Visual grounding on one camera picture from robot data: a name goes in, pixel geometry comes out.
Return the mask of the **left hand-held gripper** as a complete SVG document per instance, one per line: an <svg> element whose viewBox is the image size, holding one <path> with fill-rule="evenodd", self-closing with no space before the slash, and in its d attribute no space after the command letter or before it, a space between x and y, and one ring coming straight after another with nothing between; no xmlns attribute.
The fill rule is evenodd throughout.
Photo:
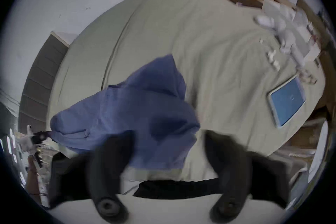
<svg viewBox="0 0 336 224"><path fill-rule="evenodd" d="M51 134L51 131L33 133L31 125L27 125L26 134L17 131L17 144L23 152L35 152L36 145L32 142L32 138L33 141L45 141Z"/></svg>

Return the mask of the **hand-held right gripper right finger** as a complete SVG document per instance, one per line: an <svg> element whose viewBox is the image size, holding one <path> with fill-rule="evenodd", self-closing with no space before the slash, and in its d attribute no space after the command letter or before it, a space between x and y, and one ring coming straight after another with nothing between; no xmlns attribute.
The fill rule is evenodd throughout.
<svg viewBox="0 0 336 224"><path fill-rule="evenodd" d="M206 131L205 154L218 176L221 197L210 210L213 222L231 222L238 217L250 193L252 164L246 150L231 136Z"/></svg>

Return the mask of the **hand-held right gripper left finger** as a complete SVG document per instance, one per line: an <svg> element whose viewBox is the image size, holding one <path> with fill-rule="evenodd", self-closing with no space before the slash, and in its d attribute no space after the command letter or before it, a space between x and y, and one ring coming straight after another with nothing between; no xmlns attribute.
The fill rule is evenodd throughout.
<svg viewBox="0 0 336 224"><path fill-rule="evenodd" d="M120 177L132 159L132 130L108 137L89 159L89 194L98 214L107 222L126 222L128 210L117 197Z"/></svg>

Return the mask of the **person's left hand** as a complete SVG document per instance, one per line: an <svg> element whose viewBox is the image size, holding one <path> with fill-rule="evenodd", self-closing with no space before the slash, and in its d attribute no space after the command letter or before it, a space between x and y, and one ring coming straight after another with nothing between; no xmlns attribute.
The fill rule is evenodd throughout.
<svg viewBox="0 0 336 224"><path fill-rule="evenodd" d="M27 183L25 186L25 190L28 192L28 194L39 197L40 189L38 184L37 169L34 161L35 157L33 155L29 155Z"/></svg>

